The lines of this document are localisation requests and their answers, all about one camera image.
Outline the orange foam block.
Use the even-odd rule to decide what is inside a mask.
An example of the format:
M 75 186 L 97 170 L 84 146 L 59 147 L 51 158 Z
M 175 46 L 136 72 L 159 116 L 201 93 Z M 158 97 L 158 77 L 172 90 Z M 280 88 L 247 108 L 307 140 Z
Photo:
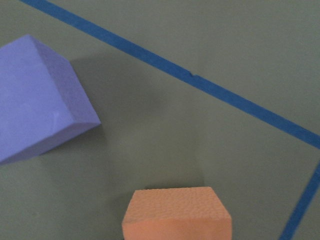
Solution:
M 211 187 L 136 190 L 122 221 L 126 240 L 230 240 L 232 217 Z

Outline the purple foam block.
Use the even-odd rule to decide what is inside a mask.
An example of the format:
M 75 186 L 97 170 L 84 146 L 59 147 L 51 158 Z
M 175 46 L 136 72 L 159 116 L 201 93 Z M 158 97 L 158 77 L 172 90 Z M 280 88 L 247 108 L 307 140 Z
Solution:
M 39 156 L 98 126 L 73 67 L 32 35 L 0 49 L 0 162 Z

